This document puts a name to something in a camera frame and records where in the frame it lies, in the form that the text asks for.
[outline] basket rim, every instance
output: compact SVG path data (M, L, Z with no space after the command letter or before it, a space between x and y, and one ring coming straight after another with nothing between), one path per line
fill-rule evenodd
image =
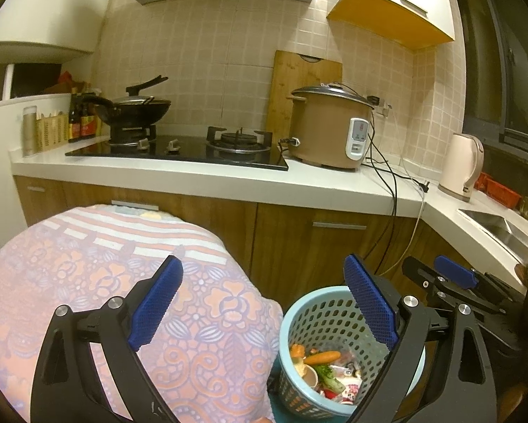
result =
M334 415L343 416L343 417L350 417L353 412L356 410L357 405L346 405L346 404L340 404L337 402L333 402L330 399L327 399L323 396L321 396L319 393L317 393L315 390L313 390L302 377L300 377L296 372L295 369L293 370L288 369L284 365L290 365L291 362L291 356L289 355L289 328L291 327L291 323L293 322L294 318L296 317L296 314L299 312L299 310L308 302L312 301L318 296L323 296L331 294L333 297L336 297L336 294L339 294L342 297L348 297L350 296L352 300L354 300L354 297L352 296L352 292L347 286L337 286L337 287L326 287L317 289L315 291L312 291L311 293L306 294L305 296L298 299L287 311L287 313L284 315L284 319L282 321L282 324L280 326L280 364L282 366L282 371L284 372L284 375L286 376L286 379L291 383L292 386L294 386L301 394L304 395L306 399L311 401L311 403L315 406L320 408L323 411L330 412ZM423 374L423 370L425 367L426 362L426 348L423 347L423 352L421 353L421 357L418 361L417 370L415 371L415 374L413 375L413 379L411 380L411 385L409 389L407 390L406 396L413 391L415 386L417 386L418 381L421 379L421 374Z

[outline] stainless steel sink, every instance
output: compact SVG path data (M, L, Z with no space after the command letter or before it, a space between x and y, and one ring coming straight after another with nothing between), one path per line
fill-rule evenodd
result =
M458 210L479 224L521 263L528 263L528 235L504 217L472 210Z

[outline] wooden cutting board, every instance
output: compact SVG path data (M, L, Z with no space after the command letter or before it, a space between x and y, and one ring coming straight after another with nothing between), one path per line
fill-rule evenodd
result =
M286 97L295 89L318 86L320 83L342 82L342 64L277 50L270 89L266 131L272 132L274 143L289 137L293 103Z

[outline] countertop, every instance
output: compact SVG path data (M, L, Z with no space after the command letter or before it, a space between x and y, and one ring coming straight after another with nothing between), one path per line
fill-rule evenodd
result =
M25 158L20 150L12 151L12 173L66 182L343 212L389 215L392 210L389 190L376 172L364 165L356 172L349 172L314 167L286 158L289 170L277 171L197 162L65 156L66 152L102 139L104 137L76 142ZM393 186L392 175L382 173L382 176ZM528 221L483 193L474 192L470 202L463 202L441 192L437 184L430 182L421 218L478 271L496 275L524 292L514 272L516 259L479 226L461 215L458 209L503 215L527 234ZM420 191L412 182L399 178L397 191L397 215L417 217L422 203Z

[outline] wok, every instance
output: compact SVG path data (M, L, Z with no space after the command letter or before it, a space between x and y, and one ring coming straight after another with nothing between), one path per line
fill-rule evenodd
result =
M96 105L99 118L111 127L148 127L166 114L171 102L162 98L141 96L139 92L167 79L159 75L146 83L129 86L125 90L129 94L127 97L113 101L96 95L85 95L82 97L82 103Z

